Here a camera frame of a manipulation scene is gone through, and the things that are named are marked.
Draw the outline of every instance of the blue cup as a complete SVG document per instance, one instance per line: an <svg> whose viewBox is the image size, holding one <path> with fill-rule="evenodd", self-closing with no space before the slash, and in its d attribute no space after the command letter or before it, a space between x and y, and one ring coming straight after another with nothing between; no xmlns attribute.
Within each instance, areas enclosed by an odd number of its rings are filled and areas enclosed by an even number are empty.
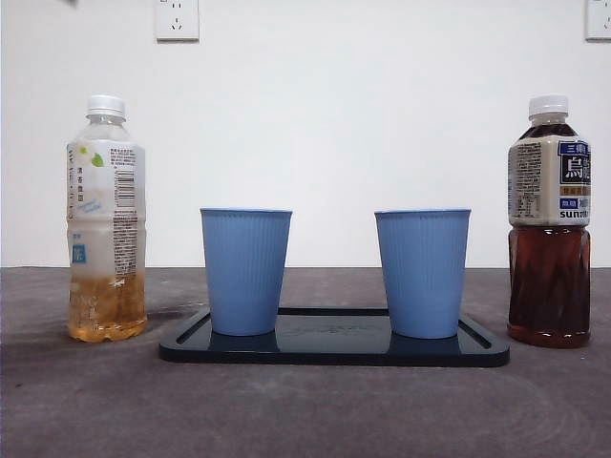
<svg viewBox="0 0 611 458"><path fill-rule="evenodd" d="M392 331L443 339L458 330L467 209L375 212Z"/></svg>
<svg viewBox="0 0 611 458"><path fill-rule="evenodd" d="M202 208L212 329L255 336L274 329L292 212Z"/></svg>

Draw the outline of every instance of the cup rim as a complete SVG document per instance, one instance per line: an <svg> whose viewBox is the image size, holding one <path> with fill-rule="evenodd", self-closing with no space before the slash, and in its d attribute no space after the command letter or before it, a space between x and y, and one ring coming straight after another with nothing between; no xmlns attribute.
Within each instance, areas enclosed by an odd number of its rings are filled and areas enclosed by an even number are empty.
<svg viewBox="0 0 611 458"><path fill-rule="evenodd" d="M375 214L375 216L422 215L426 213L430 213L430 214L471 213L471 208L414 208L414 209L404 209L404 210L379 210L373 213Z"/></svg>
<svg viewBox="0 0 611 458"><path fill-rule="evenodd" d="M292 214L292 210L279 210L272 208L241 208L241 207L201 207L201 213L280 213Z"/></svg>

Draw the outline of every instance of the product label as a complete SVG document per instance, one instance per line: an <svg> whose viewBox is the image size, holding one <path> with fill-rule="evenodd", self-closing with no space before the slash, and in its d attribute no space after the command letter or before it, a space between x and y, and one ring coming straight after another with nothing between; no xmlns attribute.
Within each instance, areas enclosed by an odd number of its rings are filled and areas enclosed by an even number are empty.
<svg viewBox="0 0 611 458"><path fill-rule="evenodd" d="M525 138L509 151L512 224L586 225L590 218L590 146L578 137Z"/></svg>
<svg viewBox="0 0 611 458"><path fill-rule="evenodd" d="M144 268L137 236L145 218L144 163L136 144L69 144L67 210L71 261L81 275L123 277Z"/></svg>
<svg viewBox="0 0 611 458"><path fill-rule="evenodd" d="M524 143L510 153L510 214L537 218L541 211L541 144Z"/></svg>

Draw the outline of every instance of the wall socket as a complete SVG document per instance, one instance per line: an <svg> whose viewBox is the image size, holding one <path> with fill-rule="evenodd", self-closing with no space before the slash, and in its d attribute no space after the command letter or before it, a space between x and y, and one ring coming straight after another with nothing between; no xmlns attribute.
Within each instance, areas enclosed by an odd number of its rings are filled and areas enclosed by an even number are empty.
<svg viewBox="0 0 611 458"><path fill-rule="evenodd" d="M158 41L198 41L200 39L199 0L155 0Z"/></svg>
<svg viewBox="0 0 611 458"><path fill-rule="evenodd" d="M586 0L585 39L611 40L611 0Z"/></svg>

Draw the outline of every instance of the oolong tea bottle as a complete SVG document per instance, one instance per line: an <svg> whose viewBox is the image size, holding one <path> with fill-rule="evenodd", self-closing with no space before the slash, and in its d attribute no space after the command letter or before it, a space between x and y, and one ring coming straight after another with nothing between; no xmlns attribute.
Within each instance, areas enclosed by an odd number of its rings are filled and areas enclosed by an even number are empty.
<svg viewBox="0 0 611 458"><path fill-rule="evenodd" d="M509 150L509 335L557 348L590 337L590 146L567 116L564 95L532 99Z"/></svg>

